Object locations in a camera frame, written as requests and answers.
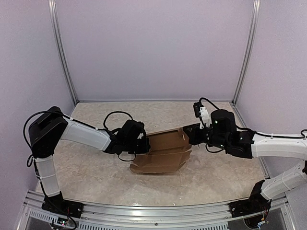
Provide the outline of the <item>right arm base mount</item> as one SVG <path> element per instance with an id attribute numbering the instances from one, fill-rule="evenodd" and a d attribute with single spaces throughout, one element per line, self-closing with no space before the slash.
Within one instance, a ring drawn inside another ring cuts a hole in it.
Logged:
<path id="1" fill-rule="evenodd" d="M 261 180 L 254 185 L 249 198 L 229 203 L 233 218 L 262 212 L 271 208 L 272 200 L 261 195 L 261 186 L 264 182 L 264 180 Z"/>

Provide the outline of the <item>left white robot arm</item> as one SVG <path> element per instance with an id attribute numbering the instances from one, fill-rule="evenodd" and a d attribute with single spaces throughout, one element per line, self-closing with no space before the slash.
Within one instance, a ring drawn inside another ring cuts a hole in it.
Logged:
<path id="1" fill-rule="evenodd" d="M 57 213 L 67 209 L 61 194 L 53 155 L 60 140 L 76 142 L 107 154 L 120 155 L 127 152 L 134 156 L 146 154 L 150 142 L 144 123 L 128 119 L 120 128 L 110 130 L 106 126 L 97 128 L 65 115 L 59 107 L 36 113 L 36 119 L 28 128 L 26 139 L 32 152 L 36 175 L 43 193 L 49 197 L 47 203 Z"/>

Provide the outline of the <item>brown cardboard box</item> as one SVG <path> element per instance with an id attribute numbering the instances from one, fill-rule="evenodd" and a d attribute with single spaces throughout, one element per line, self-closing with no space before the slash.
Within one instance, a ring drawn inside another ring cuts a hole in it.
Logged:
<path id="1" fill-rule="evenodd" d="M 150 150 L 130 164 L 133 173 L 174 173 L 189 160 L 192 145 L 182 128 L 150 133 L 148 138 Z"/>

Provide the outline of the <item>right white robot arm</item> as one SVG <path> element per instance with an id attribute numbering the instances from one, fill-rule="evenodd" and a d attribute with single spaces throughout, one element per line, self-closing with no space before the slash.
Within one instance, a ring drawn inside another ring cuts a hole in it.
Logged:
<path id="1" fill-rule="evenodd" d="M 207 144 L 234 157 L 252 159 L 259 157 L 284 157 L 299 159 L 289 170 L 260 183 L 258 193 L 245 202 L 248 212 L 255 213 L 264 205 L 264 199 L 290 191 L 307 182 L 307 137 L 300 135 L 277 136 L 248 128 L 238 128 L 235 116 L 224 109 L 209 114 L 201 109 L 200 123 L 183 127 L 191 145 Z"/>

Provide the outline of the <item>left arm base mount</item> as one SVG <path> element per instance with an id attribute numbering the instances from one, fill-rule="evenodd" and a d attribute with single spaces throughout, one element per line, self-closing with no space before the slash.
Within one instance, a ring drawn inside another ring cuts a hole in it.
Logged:
<path id="1" fill-rule="evenodd" d="M 84 204 L 81 202 L 64 199 L 62 192 L 55 196 L 45 196 L 42 204 L 43 210 L 78 219 L 81 217 L 83 207 Z"/>

